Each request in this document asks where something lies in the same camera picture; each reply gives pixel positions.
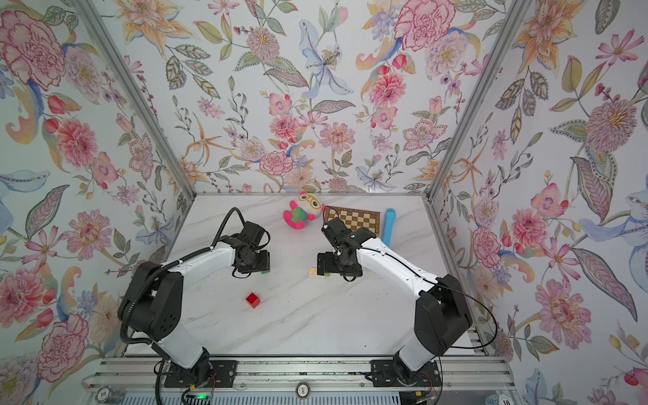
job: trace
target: plush toy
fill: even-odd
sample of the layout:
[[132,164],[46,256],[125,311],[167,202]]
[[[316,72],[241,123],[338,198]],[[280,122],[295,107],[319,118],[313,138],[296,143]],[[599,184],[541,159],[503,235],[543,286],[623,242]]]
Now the plush toy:
[[312,221],[326,208],[315,194],[302,191],[297,201],[290,202],[291,211],[284,211],[284,221],[294,229],[304,229],[306,220]]

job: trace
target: blue foam stick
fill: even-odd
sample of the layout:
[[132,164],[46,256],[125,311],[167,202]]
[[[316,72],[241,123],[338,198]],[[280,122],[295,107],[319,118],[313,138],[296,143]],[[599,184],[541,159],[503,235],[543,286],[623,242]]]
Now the blue foam stick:
[[391,230],[394,228],[394,221],[396,220],[396,211],[390,208],[385,213],[385,226],[382,228],[382,241],[389,247],[391,242]]

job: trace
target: floral wallpaper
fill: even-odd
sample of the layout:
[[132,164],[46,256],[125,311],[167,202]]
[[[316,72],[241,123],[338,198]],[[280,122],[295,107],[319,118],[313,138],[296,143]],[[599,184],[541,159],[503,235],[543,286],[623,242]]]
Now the floral wallpaper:
[[65,403],[189,201],[67,1],[0,2],[0,58],[0,403]]
[[422,192],[507,11],[505,0],[94,4],[198,192]]
[[648,404],[647,13],[535,0],[435,196],[529,405]]

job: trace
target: chessboard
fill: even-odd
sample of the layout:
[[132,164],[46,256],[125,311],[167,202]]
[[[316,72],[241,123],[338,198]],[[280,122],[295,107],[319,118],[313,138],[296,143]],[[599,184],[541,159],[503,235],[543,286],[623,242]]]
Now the chessboard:
[[365,227],[376,235],[380,232],[380,213],[376,211],[364,211],[355,208],[326,207],[326,221],[340,217],[344,224],[351,230],[355,231],[360,227]]

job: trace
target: white marble surface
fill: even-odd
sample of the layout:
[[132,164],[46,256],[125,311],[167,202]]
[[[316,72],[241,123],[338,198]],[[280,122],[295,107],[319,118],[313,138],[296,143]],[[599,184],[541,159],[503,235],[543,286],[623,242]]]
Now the white marble surface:
[[[212,354],[393,354],[413,334],[414,302],[396,286],[365,270],[348,283],[339,275],[309,277],[317,253],[332,250],[322,235],[321,217],[297,231],[282,213],[294,196],[199,196],[170,259],[208,246],[224,215],[238,207],[246,220],[266,228],[272,241],[271,272],[234,279],[225,268],[188,288],[182,322]],[[411,262],[442,277],[441,253],[420,196],[323,196],[323,203],[385,213],[396,210],[391,247]],[[234,214],[225,234],[240,231]],[[261,304],[245,298],[254,292]],[[470,346],[465,334],[456,345]],[[451,349],[447,354],[472,354]],[[126,354],[154,354],[131,345]]]

